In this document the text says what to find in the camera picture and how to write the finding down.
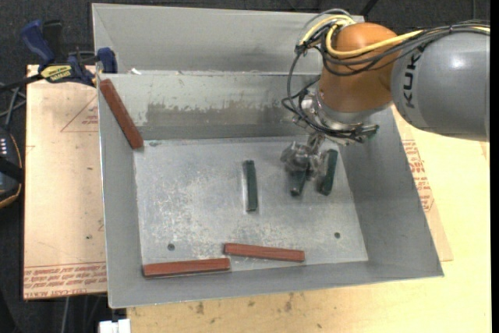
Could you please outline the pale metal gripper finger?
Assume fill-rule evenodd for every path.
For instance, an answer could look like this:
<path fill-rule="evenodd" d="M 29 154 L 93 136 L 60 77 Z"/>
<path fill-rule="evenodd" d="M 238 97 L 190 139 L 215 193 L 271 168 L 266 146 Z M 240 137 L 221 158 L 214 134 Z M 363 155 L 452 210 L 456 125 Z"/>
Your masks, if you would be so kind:
<path fill-rule="evenodd" d="M 306 171 L 306 146 L 292 142 L 282 151 L 280 161 L 288 172 Z"/>
<path fill-rule="evenodd" d="M 310 154 L 308 158 L 308 167 L 306 176 L 308 179 L 315 179 L 323 174 L 324 157 L 321 153 Z"/>

